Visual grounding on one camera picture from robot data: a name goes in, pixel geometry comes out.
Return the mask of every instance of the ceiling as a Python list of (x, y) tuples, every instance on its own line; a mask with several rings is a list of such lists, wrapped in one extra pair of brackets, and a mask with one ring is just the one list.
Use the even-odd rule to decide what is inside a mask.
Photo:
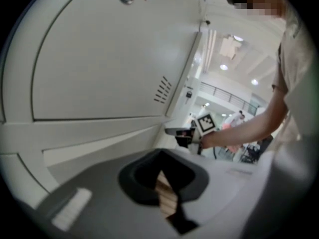
[(210, 103), (209, 106), (206, 107), (207, 110), (211, 110), (213, 112), (216, 112), (217, 114), (233, 114), (235, 111), (232, 111), (230, 109), (227, 109), (225, 108), (224, 106), (221, 106), (217, 103), (212, 103), (211, 101), (205, 99), (205, 98), (202, 98), (202, 97), (197, 97), (196, 98), (196, 101), (195, 101), (196, 104), (198, 105), (204, 105), (206, 103)]
[[(216, 30), (216, 41), (208, 69), (226, 76), (261, 98), (269, 101), (272, 95), (271, 83), (276, 68), (275, 53), (279, 47), (285, 22), (283, 19), (268, 19), (248, 15), (249, 11), (235, 9), (226, 0), (206, 0), (206, 19), (211, 21), (210, 29)], [(230, 59), (220, 55), (223, 38), (239, 36), (244, 39), (237, 48), (235, 57)], [(222, 71), (221, 64), (228, 66)], [(254, 86), (251, 80), (259, 85)]]

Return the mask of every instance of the cabinet door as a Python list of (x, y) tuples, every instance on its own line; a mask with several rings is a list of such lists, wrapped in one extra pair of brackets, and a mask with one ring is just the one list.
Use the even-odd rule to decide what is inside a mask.
[(36, 61), (36, 120), (164, 115), (200, 23), (201, 0), (72, 0)]

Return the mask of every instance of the ceiling air vent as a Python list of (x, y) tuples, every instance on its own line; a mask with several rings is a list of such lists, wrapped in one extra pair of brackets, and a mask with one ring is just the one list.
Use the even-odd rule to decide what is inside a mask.
[(163, 78), (161, 79), (159, 83), (159, 88), (156, 91), (154, 101), (165, 104), (168, 99), (170, 90), (171, 90), (171, 84), (165, 78), (165, 76), (163, 76)]

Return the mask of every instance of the balcony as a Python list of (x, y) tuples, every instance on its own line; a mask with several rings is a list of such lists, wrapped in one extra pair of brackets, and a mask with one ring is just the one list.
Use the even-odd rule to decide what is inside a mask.
[(214, 97), (217, 97), (223, 101), (227, 101), (232, 105), (235, 105), (239, 109), (248, 112), (249, 114), (255, 116), (257, 112), (257, 107), (251, 105), (245, 100), (212, 85), (202, 82), (200, 84), (200, 91), (203, 91), (207, 94), (210, 94)]

